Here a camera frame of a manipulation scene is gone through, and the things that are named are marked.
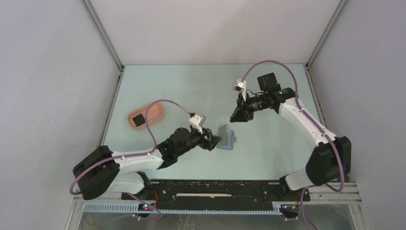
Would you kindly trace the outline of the pink oval tray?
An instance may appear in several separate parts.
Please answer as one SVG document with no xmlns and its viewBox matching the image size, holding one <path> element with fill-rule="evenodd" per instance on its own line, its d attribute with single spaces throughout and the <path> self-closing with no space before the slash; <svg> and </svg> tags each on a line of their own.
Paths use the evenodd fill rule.
<svg viewBox="0 0 406 230">
<path fill-rule="evenodd" d="M 156 103 L 151 108 L 149 108 L 149 110 L 147 110 L 148 108 L 149 108 L 149 104 L 142 108 L 132 111 L 128 115 L 127 120 L 128 120 L 129 126 L 132 129 L 134 129 L 136 131 L 141 131 L 141 130 L 146 129 L 146 127 L 147 127 L 146 122 L 148 122 L 148 125 L 151 126 L 157 122 L 160 122 L 162 119 L 165 118 L 165 109 L 161 103 Z M 141 125 L 139 127 L 135 127 L 135 124 L 134 124 L 132 118 L 138 114 L 144 115 L 145 124 Z"/>
</svg>

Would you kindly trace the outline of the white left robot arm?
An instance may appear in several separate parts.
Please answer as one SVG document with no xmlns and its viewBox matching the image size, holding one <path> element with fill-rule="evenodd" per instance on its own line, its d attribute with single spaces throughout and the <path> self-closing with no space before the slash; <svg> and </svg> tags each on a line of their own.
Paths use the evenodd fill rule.
<svg viewBox="0 0 406 230">
<path fill-rule="evenodd" d="M 208 128 L 199 131 L 181 127 L 155 150 L 118 152 L 99 146 L 73 168 L 73 184 L 79 191 L 70 192 L 81 195 L 84 200 L 96 199 L 106 192 L 131 193 L 139 199 L 147 199 L 151 186 L 145 170 L 168 168 L 195 147 L 212 151 L 221 139 Z"/>
</svg>

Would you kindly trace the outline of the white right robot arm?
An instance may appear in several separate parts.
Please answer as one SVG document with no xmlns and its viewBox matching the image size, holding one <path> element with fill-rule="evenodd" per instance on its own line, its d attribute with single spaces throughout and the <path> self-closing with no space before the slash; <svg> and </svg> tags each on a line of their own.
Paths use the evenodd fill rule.
<svg viewBox="0 0 406 230">
<path fill-rule="evenodd" d="M 351 141 L 338 137 L 317 121 L 291 88 L 281 88 L 274 73 L 257 78 L 260 92 L 250 97 L 246 81 L 237 80 L 233 89 L 238 91 L 237 107 L 230 122 L 248 122 L 254 113 L 272 109 L 296 128 L 312 150 L 303 169 L 280 179 L 279 196 L 284 200 L 293 199 L 299 189 L 321 186 L 335 179 L 344 179 L 351 171 Z"/>
</svg>

